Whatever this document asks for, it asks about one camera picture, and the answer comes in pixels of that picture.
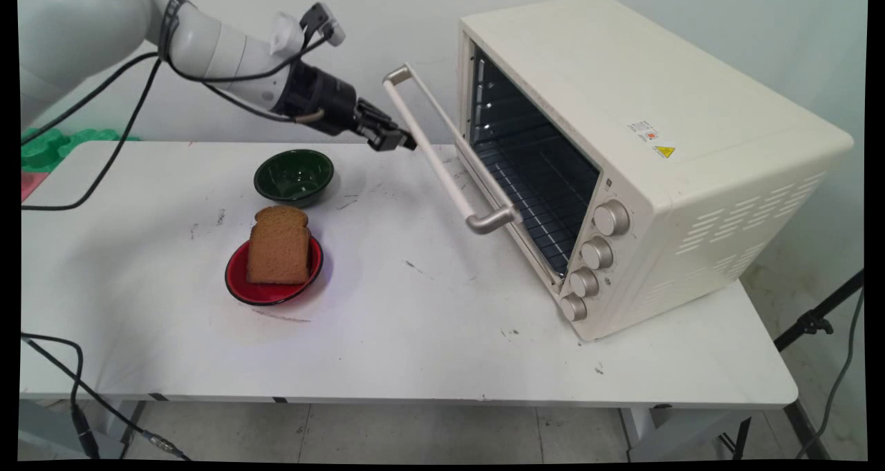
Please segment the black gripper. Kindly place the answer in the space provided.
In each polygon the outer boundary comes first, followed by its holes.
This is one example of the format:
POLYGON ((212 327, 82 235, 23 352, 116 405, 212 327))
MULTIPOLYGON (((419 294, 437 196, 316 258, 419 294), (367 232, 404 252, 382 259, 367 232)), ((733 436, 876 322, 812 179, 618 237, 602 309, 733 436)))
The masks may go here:
POLYGON ((417 143, 394 119, 373 103, 358 98, 351 84, 304 62, 293 62, 272 112, 288 118, 322 117, 306 122, 320 133, 336 136, 344 131, 368 135, 376 152, 398 147, 414 151, 417 143))

